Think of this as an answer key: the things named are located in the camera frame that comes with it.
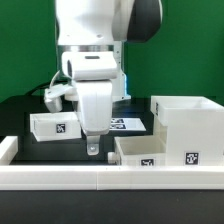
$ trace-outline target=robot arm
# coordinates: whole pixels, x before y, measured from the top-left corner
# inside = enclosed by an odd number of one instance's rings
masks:
[[[55,0],[55,9],[60,70],[70,79],[72,88],[60,87],[56,95],[67,91],[70,99],[78,100],[87,152],[96,155],[100,135],[109,132],[111,79],[119,73],[113,56],[114,43],[145,42],[152,37],[161,24],[161,3],[160,0]],[[51,95],[48,90],[45,98],[55,101]]]

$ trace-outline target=green wall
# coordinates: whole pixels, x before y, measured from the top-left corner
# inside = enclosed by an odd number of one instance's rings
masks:
[[[224,103],[224,1],[162,0],[163,24],[126,44],[132,96],[204,95]],[[0,101],[56,71],[53,0],[0,1]]]
[[[0,101],[47,82],[56,70],[52,0],[0,1]]]
[[[162,2],[157,35],[126,46],[129,93],[203,95],[224,103],[224,1]]]

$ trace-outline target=open white box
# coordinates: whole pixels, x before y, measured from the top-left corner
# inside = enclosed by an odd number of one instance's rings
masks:
[[[224,164],[224,107],[204,97],[152,96],[151,111],[153,136],[115,138],[118,164]]]
[[[81,127],[75,112],[31,114],[30,131],[37,141],[81,138]]]

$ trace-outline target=cable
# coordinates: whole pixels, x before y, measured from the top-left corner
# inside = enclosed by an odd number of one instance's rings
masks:
[[[36,87],[34,87],[33,89],[29,90],[28,92],[25,93],[25,96],[32,96],[33,93],[35,93],[37,90],[40,90],[40,89],[46,89],[46,88],[51,88],[55,83],[64,83],[64,82],[67,82],[67,80],[56,80],[57,77],[60,75],[60,71],[58,71],[53,79],[51,80],[51,82],[45,82],[45,83],[42,83]]]

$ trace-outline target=black table surface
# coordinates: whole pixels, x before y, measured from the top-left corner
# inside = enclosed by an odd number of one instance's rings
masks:
[[[101,143],[102,152],[96,158],[99,163],[105,163],[107,151],[112,149],[112,146],[106,146],[113,142],[114,136],[152,134],[153,115],[149,105],[150,99],[132,99],[114,105],[114,117],[139,117],[147,130],[144,133],[110,132]],[[64,111],[70,110],[70,103],[65,103]],[[37,96],[15,96],[5,100],[0,104],[0,136],[20,136],[24,143],[29,135],[29,114],[44,112],[48,111],[42,98]],[[32,136],[27,139],[37,144]],[[91,164],[89,158],[83,158],[79,157],[79,162]],[[35,152],[35,147],[30,153],[22,147],[14,163],[51,165],[60,161],[46,159],[45,154]],[[0,220],[3,224],[223,224],[224,191],[0,191]]]

